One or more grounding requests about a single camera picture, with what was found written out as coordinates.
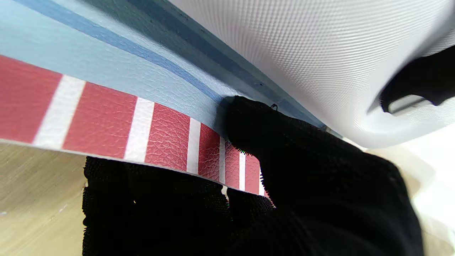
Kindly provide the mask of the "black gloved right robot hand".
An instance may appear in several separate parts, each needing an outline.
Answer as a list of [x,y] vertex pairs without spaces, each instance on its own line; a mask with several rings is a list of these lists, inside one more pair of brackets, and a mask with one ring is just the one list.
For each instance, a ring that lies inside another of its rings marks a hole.
[[241,96],[220,115],[269,198],[203,178],[86,158],[83,256],[423,256],[395,165]]

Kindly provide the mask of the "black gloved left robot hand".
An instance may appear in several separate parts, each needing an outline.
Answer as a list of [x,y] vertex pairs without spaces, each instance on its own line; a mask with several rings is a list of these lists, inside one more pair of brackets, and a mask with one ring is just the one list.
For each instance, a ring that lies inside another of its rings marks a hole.
[[381,92],[382,110],[391,113],[390,104],[409,95],[420,96],[434,106],[454,97],[454,46],[408,63]]

